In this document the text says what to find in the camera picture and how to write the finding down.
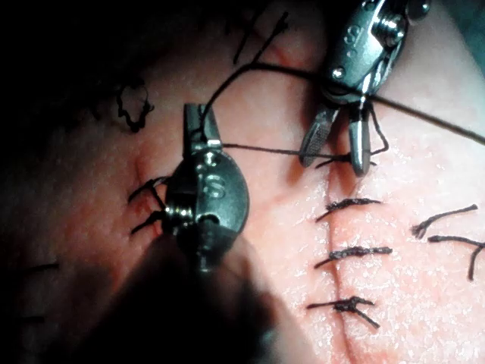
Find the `right arm needle driver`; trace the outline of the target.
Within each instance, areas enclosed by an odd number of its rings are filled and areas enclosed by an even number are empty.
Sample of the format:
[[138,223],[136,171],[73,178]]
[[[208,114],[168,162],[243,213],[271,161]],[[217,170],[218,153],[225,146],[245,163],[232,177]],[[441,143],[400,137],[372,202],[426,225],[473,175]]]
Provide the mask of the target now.
[[408,27],[423,20],[430,1],[359,1],[324,61],[324,97],[337,105],[376,93],[400,56]]

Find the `left arm needle driver jaw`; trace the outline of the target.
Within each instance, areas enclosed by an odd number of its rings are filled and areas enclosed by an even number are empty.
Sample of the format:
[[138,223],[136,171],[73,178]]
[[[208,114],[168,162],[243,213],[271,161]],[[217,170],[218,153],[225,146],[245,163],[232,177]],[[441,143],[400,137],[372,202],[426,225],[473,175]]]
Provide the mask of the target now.
[[202,140],[207,146],[222,146],[215,114],[211,107],[200,106],[200,116],[203,117]]
[[200,104],[186,103],[183,108],[183,151],[195,152],[201,144]]

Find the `right arm needle driver jaw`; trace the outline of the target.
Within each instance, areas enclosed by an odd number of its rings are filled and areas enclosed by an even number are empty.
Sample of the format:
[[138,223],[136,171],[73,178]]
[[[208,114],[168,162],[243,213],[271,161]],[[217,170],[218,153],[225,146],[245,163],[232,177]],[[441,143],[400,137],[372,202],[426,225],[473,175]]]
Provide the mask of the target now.
[[356,176],[365,176],[371,165],[369,111],[349,110],[349,146],[352,169]]
[[320,153],[330,135],[339,111],[338,108],[329,108],[327,106],[318,108],[300,146],[299,162],[303,167],[308,167],[317,158],[317,154]]

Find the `left arm needle driver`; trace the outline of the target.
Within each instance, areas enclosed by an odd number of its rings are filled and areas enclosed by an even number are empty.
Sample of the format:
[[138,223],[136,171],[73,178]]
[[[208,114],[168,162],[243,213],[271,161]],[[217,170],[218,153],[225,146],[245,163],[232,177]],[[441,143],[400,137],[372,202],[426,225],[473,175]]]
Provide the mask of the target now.
[[210,272],[246,225],[249,191],[239,166],[218,146],[190,143],[166,190],[164,230],[189,264]]

